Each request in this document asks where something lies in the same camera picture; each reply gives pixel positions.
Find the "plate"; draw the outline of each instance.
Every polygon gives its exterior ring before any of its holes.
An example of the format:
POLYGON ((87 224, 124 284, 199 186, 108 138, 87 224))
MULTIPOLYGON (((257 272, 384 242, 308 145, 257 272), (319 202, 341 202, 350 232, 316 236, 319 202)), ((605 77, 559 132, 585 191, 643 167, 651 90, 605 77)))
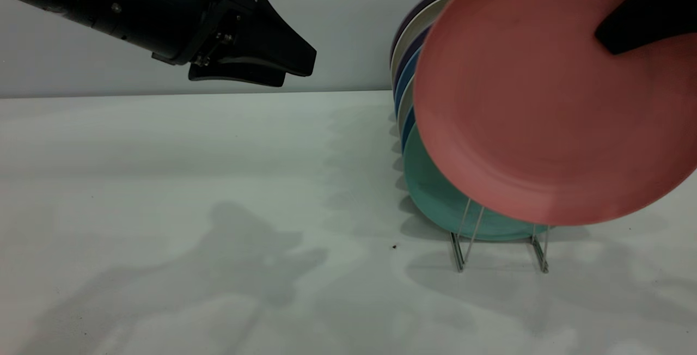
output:
POLYGON ((394 51, 390 59, 390 71, 392 72, 392 79, 390 81, 394 82, 396 78, 396 68, 398 68, 399 61, 409 45, 411 45, 411 42, 413 42, 423 30, 430 27, 433 22, 435 22, 438 15, 443 12, 443 8, 448 5, 448 1, 450 0, 433 1, 433 3, 416 14, 408 25, 406 25, 404 31, 399 35, 396 45, 394 45, 394 51))
POLYGON ((609 221, 697 166, 697 35, 612 56, 595 29, 624 0, 453 0, 415 80, 445 177, 522 221, 609 221))
MULTIPOLYGON (((406 143, 404 178, 416 207, 441 228, 457 233, 468 198, 438 171, 421 141, 418 126, 412 129, 406 143)), ((480 209, 480 204, 474 201, 470 204, 461 232, 463 236, 472 237, 480 209)), ((537 232, 542 233, 545 229, 547 227, 540 227, 537 232)), ((506 218, 487 209, 481 217, 477 239, 513 241, 532 235, 532 224, 506 218)))
POLYGON ((404 30, 409 25, 409 23, 411 23, 411 21, 414 20, 416 15, 418 15, 422 10, 425 10, 426 7, 428 7, 436 1, 437 0, 421 0, 412 10, 409 11, 406 17, 404 17, 404 20, 401 21, 398 30, 394 34, 393 44, 390 48, 390 62, 392 62, 393 60, 394 48, 396 48, 396 43, 399 42, 399 38, 401 38, 401 35, 404 33, 404 30))
POLYGON ((404 95, 399 102, 399 111, 396 116, 396 124, 398 125, 399 137, 401 141, 401 151, 404 151, 404 146, 406 145, 406 137, 408 137, 411 127, 414 124, 414 78, 409 80, 404 90, 404 95), (408 123, 408 117, 411 113, 411 124, 408 123))
POLYGON ((409 139, 409 135, 411 134, 411 130, 413 129, 414 125, 416 124, 416 117, 414 115, 414 107, 411 106, 409 107, 409 111, 406 113, 406 119, 404 119, 404 126, 402 127, 401 130, 401 151, 404 152, 406 149, 406 142, 409 139))
POLYGON ((404 96, 406 87, 414 77, 414 72, 416 72, 416 64, 419 60, 419 54, 421 49, 416 50, 414 55, 411 56, 409 61, 406 63, 403 72, 399 76, 398 84, 396 89, 394 89, 394 115, 399 117, 399 107, 401 106, 401 99, 404 96))
POLYGON ((411 45, 409 45, 409 48, 407 48, 406 52, 404 52, 404 55, 401 57, 401 60, 399 62, 399 65, 396 67, 396 73, 394 74, 394 88, 398 86, 399 78, 401 78, 401 75, 404 72, 404 68, 406 68, 406 64, 409 62, 409 60, 411 60, 411 57, 414 56, 416 51, 421 49, 421 45, 424 44, 424 41, 426 40, 426 35, 429 34, 430 29, 431 27, 426 27, 426 29, 423 30, 423 32, 421 32, 413 42, 411 42, 411 45))

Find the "teal plate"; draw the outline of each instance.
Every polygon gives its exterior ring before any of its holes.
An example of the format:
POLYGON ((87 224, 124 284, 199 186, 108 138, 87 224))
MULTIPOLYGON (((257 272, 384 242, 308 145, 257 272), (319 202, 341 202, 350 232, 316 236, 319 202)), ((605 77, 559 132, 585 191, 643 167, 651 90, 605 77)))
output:
MULTIPOLYGON (((433 163, 421 142, 418 123, 411 130, 404 149, 404 177, 416 207, 441 228, 457 233, 468 198, 433 163)), ((462 236, 472 237, 480 209, 480 204, 471 202, 462 236)), ((547 226, 537 226, 537 233, 543 233, 546 229, 547 226)), ((503 242, 530 238, 532 235, 531 223, 517 221, 486 209, 477 239, 503 242)))

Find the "white wall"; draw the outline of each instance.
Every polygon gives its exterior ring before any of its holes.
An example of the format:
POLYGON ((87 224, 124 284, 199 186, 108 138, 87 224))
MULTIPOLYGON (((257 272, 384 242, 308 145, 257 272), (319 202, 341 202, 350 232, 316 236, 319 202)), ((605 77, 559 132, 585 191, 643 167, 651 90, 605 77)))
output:
MULTIPOLYGON (((389 88, 395 30, 419 0, 271 0, 319 52, 315 73, 282 90, 389 88)), ((0 0, 0 97, 249 92, 236 82, 189 82, 187 67, 150 59, 76 23, 15 0, 0 0)))

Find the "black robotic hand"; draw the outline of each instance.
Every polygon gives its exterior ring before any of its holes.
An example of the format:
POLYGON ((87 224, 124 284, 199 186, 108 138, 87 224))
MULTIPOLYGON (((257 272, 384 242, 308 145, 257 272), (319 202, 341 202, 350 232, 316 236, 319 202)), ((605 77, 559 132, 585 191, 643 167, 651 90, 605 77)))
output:
POLYGON ((281 87, 309 76, 315 49, 268 0, 21 0, 152 51, 189 79, 281 87))

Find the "white table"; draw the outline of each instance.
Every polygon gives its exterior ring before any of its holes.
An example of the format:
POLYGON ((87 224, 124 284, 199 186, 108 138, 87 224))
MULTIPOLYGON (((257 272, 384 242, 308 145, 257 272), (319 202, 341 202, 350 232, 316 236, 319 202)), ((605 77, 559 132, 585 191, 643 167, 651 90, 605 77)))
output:
POLYGON ((2 355, 687 354, 697 179, 465 273, 389 92, 0 101, 2 355))

